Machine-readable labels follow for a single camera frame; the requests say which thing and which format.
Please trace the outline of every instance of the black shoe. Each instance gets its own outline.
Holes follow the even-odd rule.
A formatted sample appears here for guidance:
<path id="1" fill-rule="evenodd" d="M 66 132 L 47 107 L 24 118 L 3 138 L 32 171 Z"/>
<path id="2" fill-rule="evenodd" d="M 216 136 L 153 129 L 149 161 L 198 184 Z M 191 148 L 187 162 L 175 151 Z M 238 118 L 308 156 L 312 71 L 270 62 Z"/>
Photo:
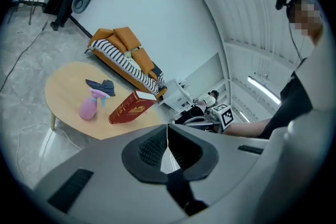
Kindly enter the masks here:
<path id="1" fill-rule="evenodd" d="M 54 31 L 57 31 L 59 25 L 56 24 L 55 22 L 51 22 L 51 23 L 50 23 L 50 26 L 52 27 L 52 29 L 53 29 Z"/>

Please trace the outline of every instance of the black and white striped cloth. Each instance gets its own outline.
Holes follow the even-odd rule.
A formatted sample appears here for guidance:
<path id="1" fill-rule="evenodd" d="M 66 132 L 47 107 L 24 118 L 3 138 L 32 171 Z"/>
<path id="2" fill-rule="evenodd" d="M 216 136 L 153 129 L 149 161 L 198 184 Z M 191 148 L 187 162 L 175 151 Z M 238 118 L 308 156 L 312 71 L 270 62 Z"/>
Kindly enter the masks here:
<path id="1" fill-rule="evenodd" d="M 163 80 L 163 73 L 158 76 L 158 82 L 156 82 L 148 75 L 145 75 L 141 70 L 133 67 L 127 58 L 106 39 L 95 40 L 91 44 L 90 49 L 102 52 L 123 71 L 142 83 L 153 95 L 157 95 L 162 88 L 166 87 Z"/>

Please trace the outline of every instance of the pink spray bottle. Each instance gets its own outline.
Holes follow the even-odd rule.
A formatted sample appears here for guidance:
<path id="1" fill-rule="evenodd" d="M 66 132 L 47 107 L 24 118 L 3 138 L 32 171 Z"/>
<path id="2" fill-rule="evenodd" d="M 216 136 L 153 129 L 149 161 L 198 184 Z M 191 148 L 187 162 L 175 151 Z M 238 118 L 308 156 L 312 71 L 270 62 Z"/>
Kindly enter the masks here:
<path id="1" fill-rule="evenodd" d="M 105 106 L 105 100 L 110 96 L 102 91 L 90 88 L 91 97 L 84 100 L 79 108 L 79 115 L 83 120 L 91 120 L 97 112 L 97 98 L 100 98 L 101 104 Z"/>

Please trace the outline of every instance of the orange sofa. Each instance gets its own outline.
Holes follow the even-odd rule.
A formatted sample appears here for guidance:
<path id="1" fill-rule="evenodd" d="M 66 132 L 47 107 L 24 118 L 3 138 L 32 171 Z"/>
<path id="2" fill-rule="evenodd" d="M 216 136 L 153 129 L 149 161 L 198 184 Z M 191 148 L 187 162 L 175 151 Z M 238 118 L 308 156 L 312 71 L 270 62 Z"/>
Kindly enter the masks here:
<path id="1" fill-rule="evenodd" d="M 125 37 L 125 39 L 124 38 L 122 39 L 123 42 L 117 37 L 117 35 L 115 34 L 115 31 L 119 31 L 121 33 L 120 34 L 118 32 L 119 37 L 120 36 L 121 37 Z M 131 74 L 127 73 L 125 70 L 123 70 L 122 68 L 120 68 L 120 66 L 118 66 L 116 63 L 112 62 L 112 60 L 109 59 L 106 56 L 106 54 L 104 54 L 102 51 L 99 51 L 99 50 L 97 50 L 95 48 L 92 48 L 91 45 L 93 44 L 94 41 L 96 41 L 96 40 L 102 40 L 102 39 L 106 39 L 107 41 L 110 42 L 110 44 L 112 44 L 113 46 L 117 47 L 118 50 L 121 53 L 124 53 L 124 51 L 128 50 L 128 49 L 127 49 L 127 47 L 124 47 L 123 44 L 127 44 L 127 43 L 132 43 L 133 44 L 133 43 L 135 43 L 135 45 L 132 45 L 132 46 L 138 46 L 138 45 L 141 46 L 141 44 L 139 43 L 139 41 L 135 38 L 135 36 L 131 32 L 131 30 L 128 27 L 119 28 L 119 29 L 115 29 L 115 30 L 99 28 L 97 30 L 97 32 L 94 34 L 94 36 L 91 38 L 91 40 L 89 42 L 89 45 L 88 45 L 88 49 L 90 49 L 93 54 L 95 54 L 96 56 L 98 56 L 99 59 L 101 59 L 110 68 L 112 68 L 115 72 L 117 72 L 119 75 L 121 75 L 122 77 L 124 77 L 130 83 L 132 83 L 140 91 L 151 93 L 151 91 L 143 83 L 141 83 L 139 80 L 135 79 L 134 76 L 132 76 Z M 144 69 L 146 69 L 146 68 L 147 69 L 148 68 L 152 68 L 152 66 L 151 65 L 147 65 L 146 67 L 142 67 L 141 66 L 141 69 L 143 70 L 143 72 L 144 72 Z M 146 75 L 149 76 L 151 79 L 153 79 L 157 83 L 158 77 L 153 73 L 153 70 L 146 70 L 145 72 L 148 72 Z M 167 91 L 167 87 L 161 87 L 161 88 L 159 88 L 159 92 L 155 95 L 155 97 L 158 99 L 166 91 Z"/>

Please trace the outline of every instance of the round wooden table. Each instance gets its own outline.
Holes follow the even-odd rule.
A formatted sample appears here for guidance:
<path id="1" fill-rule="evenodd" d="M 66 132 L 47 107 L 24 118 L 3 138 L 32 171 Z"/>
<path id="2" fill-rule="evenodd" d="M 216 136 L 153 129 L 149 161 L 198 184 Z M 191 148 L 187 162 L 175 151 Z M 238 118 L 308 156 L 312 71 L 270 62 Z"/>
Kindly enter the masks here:
<path id="1" fill-rule="evenodd" d="M 109 79 L 98 68 L 84 62 L 72 62 L 56 70 L 47 80 L 45 88 L 46 102 L 51 111 L 51 129 L 55 129 L 58 118 L 72 128 L 97 139 L 105 139 L 137 129 L 163 124 L 151 107 L 132 122 L 110 124 L 109 115 L 125 100 L 131 91 L 114 83 L 115 96 L 106 100 L 103 108 L 98 101 L 98 112 L 90 121 L 79 116 L 79 107 L 90 96 L 89 86 L 85 80 L 98 83 Z"/>

